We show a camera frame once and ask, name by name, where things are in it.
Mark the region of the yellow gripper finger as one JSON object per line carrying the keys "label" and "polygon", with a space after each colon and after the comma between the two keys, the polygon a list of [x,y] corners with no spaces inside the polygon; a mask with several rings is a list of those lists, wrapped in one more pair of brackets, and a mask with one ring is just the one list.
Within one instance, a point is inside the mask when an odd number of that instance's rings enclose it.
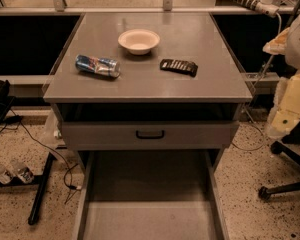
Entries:
{"label": "yellow gripper finger", "polygon": [[274,39],[263,46],[263,51],[271,55],[284,55],[286,53],[287,37],[290,28],[281,31]]}
{"label": "yellow gripper finger", "polygon": [[265,132],[272,139],[282,139],[300,122],[300,71],[290,79],[280,78],[273,102]]}

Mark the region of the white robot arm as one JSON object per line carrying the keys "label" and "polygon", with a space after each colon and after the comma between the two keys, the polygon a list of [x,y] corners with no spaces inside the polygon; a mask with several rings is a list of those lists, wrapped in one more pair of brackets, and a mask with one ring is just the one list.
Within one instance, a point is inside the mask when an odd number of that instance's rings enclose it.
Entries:
{"label": "white robot arm", "polygon": [[267,42],[263,51],[271,55],[283,55],[286,64],[296,69],[292,77],[280,78],[274,106],[267,119],[266,135],[272,139],[281,139],[300,122],[300,14],[290,27]]}

